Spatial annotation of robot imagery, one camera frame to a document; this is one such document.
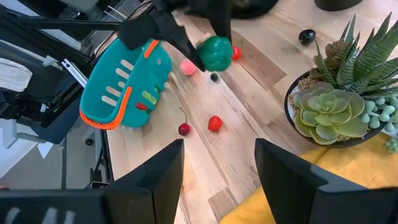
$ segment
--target black stone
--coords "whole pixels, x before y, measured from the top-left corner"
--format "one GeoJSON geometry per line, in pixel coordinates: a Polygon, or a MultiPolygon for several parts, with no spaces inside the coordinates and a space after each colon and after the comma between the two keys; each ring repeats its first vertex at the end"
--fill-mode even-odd
{"type": "Polygon", "coordinates": [[[215,82],[215,81],[218,80],[218,75],[213,73],[213,74],[210,75],[210,79],[211,79],[211,81],[215,82]]]}
{"type": "Polygon", "coordinates": [[[298,35],[298,40],[302,45],[308,45],[315,40],[317,33],[312,29],[303,30],[300,35],[298,35]]]}

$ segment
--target black plant pot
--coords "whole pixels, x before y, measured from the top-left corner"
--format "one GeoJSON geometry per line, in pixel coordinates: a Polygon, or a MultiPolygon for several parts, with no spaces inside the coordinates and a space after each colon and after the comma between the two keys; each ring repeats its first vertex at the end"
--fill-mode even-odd
{"type": "Polygon", "coordinates": [[[362,0],[314,0],[318,8],[325,11],[340,11],[359,4],[362,0]]]}
{"type": "MultiPolygon", "coordinates": [[[[285,103],[284,103],[284,107],[285,107],[285,115],[287,117],[287,120],[289,121],[290,125],[293,126],[293,128],[296,130],[297,133],[299,133],[294,125],[294,121],[293,119],[290,117],[289,115],[289,101],[287,100],[289,95],[291,94],[291,92],[293,91],[293,89],[299,84],[299,81],[303,78],[307,78],[310,75],[310,72],[306,72],[303,75],[301,75],[300,77],[298,77],[293,84],[290,86],[290,88],[287,90],[286,96],[285,96],[285,103]]],[[[380,127],[377,129],[373,129],[371,132],[367,133],[365,136],[363,136],[362,138],[354,138],[354,139],[350,139],[347,141],[337,141],[333,144],[330,145],[320,145],[317,142],[315,142],[312,138],[308,138],[305,136],[302,136],[303,138],[305,138],[307,141],[312,142],[316,145],[319,146],[323,146],[323,147],[329,147],[329,148],[343,148],[343,147],[351,147],[351,146],[355,146],[357,144],[361,144],[362,142],[365,142],[371,138],[373,138],[375,135],[377,135],[379,132],[381,132],[381,130],[383,130],[383,128],[385,127],[385,125],[387,124],[387,122],[381,122],[380,123],[380,127]]]]}

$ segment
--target pink toy ball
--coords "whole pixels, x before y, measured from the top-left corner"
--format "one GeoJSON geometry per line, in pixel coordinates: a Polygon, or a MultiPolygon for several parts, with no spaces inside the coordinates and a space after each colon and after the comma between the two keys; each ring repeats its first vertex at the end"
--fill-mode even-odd
{"type": "Polygon", "coordinates": [[[197,70],[197,67],[188,59],[185,59],[181,62],[180,68],[184,75],[192,75],[197,70]]]}

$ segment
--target cherry stem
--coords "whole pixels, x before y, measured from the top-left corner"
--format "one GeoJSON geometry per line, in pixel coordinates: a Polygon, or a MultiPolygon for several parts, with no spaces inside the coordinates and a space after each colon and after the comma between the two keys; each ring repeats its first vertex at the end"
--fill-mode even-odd
{"type": "Polygon", "coordinates": [[[187,123],[187,114],[184,112],[184,110],[182,109],[182,108],[180,108],[180,110],[184,113],[184,115],[185,115],[185,124],[187,123]]]}

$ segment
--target light wood surface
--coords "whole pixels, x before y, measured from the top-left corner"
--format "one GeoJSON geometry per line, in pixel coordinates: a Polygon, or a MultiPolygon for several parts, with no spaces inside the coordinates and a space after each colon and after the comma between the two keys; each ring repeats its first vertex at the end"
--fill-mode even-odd
{"type": "MultiPolygon", "coordinates": [[[[173,71],[150,121],[141,129],[120,127],[108,131],[115,179],[133,170],[174,139],[188,115],[191,133],[185,141],[184,180],[175,223],[216,223],[260,186],[254,164],[254,140],[265,138],[300,154],[315,146],[303,140],[285,118],[283,100],[290,84],[313,65],[315,43],[298,42],[299,33],[314,29],[324,47],[340,38],[354,14],[356,33],[363,45],[373,27],[380,26],[396,0],[364,0],[340,12],[318,9],[313,0],[280,0],[268,15],[252,21],[233,21],[233,45],[243,57],[220,72],[213,83],[210,73],[187,77],[179,70],[184,56],[163,44],[173,59],[173,71]],[[217,115],[224,121],[218,133],[207,130],[217,115]]],[[[392,20],[398,19],[398,12],[392,20]]],[[[200,18],[177,15],[195,43],[209,23],[200,18]]],[[[393,55],[398,56],[397,49],[393,55]]]]}

